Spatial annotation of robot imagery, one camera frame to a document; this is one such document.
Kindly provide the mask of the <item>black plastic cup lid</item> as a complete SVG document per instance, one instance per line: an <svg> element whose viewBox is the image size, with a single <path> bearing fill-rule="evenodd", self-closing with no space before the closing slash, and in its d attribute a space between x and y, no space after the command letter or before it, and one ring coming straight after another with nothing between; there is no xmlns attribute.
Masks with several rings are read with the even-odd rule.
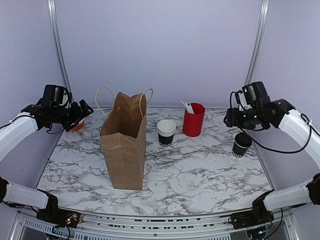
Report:
<svg viewBox="0 0 320 240"><path fill-rule="evenodd" d="M240 132L235 136L235 143L241 148L249 148L252 145L252 139L245 132Z"/></svg>

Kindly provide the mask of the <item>single black paper cup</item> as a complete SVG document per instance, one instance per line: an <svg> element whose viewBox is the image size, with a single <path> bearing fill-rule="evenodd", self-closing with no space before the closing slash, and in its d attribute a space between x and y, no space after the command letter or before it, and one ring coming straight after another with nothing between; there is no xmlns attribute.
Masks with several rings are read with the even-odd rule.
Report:
<svg viewBox="0 0 320 240"><path fill-rule="evenodd" d="M250 146L242 146L239 145L237 142L234 142L231 153L235 158L242 158L249 147Z"/></svg>

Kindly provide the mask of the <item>brown paper bag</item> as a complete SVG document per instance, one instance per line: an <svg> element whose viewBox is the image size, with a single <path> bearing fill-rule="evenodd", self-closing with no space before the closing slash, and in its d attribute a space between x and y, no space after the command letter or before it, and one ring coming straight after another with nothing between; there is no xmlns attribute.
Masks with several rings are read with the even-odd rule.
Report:
<svg viewBox="0 0 320 240"><path fill-rule="evenodd" d="M113 96L113 107L100 129L100 145L113 188L141 191L146 155L146 93Z"/></svg>

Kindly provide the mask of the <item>orange object behind left arm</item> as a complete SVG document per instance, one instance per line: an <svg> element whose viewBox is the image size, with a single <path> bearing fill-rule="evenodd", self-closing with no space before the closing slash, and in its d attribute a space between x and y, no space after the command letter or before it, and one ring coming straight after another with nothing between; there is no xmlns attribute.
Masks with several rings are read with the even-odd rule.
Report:
<svg viewBox="0 0 320 240"><path fill-rule="evenodd" d="M83 119L78 125L72 128L73 131L78 131L84 126L85 120Z"/></svg>

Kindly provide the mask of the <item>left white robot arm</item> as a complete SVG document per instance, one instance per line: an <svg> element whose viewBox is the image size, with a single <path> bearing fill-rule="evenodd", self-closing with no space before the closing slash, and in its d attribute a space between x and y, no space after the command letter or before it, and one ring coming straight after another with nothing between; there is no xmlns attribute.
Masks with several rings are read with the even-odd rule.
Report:
<svg viewBox="0 0 320 240"><path fill-rule="evenodd" d="M0 128L0 158L4 159L28 136L53 125L61 125L68 132L94 110L85 100L72 101L67 88L47 84L43 96L36 104L30 104L7 124ZM22 186L4 178L0 180L0 201L11 208L37 209L37 218L46 222L61 223L70 220L71 213L58 207L58 198L46 191Z"/></svg>

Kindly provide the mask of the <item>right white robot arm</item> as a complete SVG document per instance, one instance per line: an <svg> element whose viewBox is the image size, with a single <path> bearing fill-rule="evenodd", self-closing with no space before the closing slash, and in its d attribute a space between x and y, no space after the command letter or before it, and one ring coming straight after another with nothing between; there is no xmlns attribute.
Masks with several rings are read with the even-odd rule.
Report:
<svg viewBox="0 0 320 240"><path fill-rule="evenodd" d="M265 85L261 81L252 82L229 95L229 108L223 119L228 128L237 128L239 133L234 138L231 153L241 158L252 144L281 155L297 155L305 152L316 164L320 165L320 132L306 114L299 112L289 101L281 98L271 100ZM262 145L249 131L266 131L270 127L289 136L299 148L296 150L279 150ZM281 190L270 190L258 196L251 210L234 214L235 223L251 222L260 224L273 220L276 210L300 207L320 203L320 175Z"/></svg>

